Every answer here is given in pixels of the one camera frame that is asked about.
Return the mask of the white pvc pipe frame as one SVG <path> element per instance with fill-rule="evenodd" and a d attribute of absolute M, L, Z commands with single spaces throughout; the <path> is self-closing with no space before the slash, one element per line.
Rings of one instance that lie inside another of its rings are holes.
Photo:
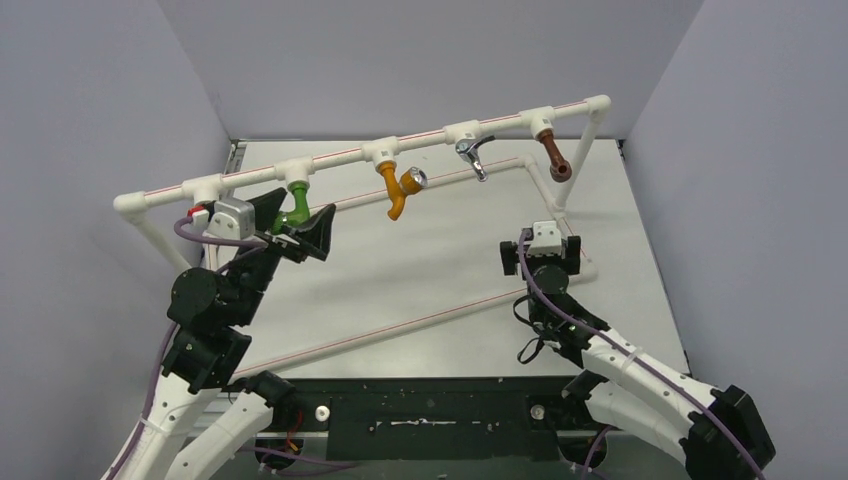
<path fill-rule="evenodd" d="M 310 213 L 337 206 L 326 261 L 283 259 L 252 322 L 252 342 L 229 385 L 261 372 L 282 373 L 499 307 L 497 236 L 512 226 L 554 220 L 565 239 L 564 201 L 611 107 L 606 95 L 542 106 L 431 131 L 389 136 L 336 152 L 298 156 L 246 171 L 212 174 L 155 191 L 125 193 L 114 210 L 176 270 L 216 269 L 237 248 L 179 237 L 175 222 L 201 202 L 248 200 L 291 182 L 309 184 Z M 552 129 L 573 175 L 554 182 L 535 136 Z M 463 138 L 496 139 L 479 149 L 488 174 L 479 182 L 455 152 Z M 406 199 L 397 221 L 378 164 L 396 175 L 423 170 L 428 186 Z"/>

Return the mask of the chrome metal faucet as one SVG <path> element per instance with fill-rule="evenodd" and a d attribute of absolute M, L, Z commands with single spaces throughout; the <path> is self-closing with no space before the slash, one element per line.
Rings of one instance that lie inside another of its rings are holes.
<path fill-rule="evenodd" d="M 479 149 L 482 145 L 492 142 L 496 139 L 494 135 L 485 136 L 482 138 L 463 138 L 455 143 L 455 152 L 467 163 L 479 182 L 486 182 L 488 174 L 484 170 Z"/>

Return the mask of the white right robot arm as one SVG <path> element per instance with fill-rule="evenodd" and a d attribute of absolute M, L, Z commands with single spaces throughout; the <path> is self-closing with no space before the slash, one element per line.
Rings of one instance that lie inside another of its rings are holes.
<path fill-rule="evenodd" d="M 551 241 L 526 228 L 499 245 L 502 269 L 519 276 L 536 352 L 548 347 L 579 367 L 562 412 L 577 427 L 593 421 L 626 432 L 677 460 L 692 479 L 762 479 L 776 449 L 752 397 L 679 372 L 626 340 L 568 291 L 579 237 Z"/>

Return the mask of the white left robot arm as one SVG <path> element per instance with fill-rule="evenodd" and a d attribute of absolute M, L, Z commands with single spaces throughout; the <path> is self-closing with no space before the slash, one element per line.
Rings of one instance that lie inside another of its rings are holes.
<path fill-rule="evenodd" d="M 235 247 L 216 269 L 184 268 L 171 288 L 173 325 L 160 347 L 141 416 L 107 479 L 162 479 L 213 395 L 228 386 L 252 339 L 249 325 L 281 260 L 327 259 L 337 207 L 330 203 L 289 223 L 278 188 L 247 201 L 201 202 L 174 224 L 196 243 Z"/>

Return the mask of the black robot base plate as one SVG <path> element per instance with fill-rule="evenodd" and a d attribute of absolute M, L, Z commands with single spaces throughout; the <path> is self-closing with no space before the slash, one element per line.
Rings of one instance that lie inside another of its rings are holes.
<path fill-rule="evenodd" d="M 249 445 L 330 461 L 582 461 L 599 422 L 569 375 L 294 378 L 293 400 Z"/>

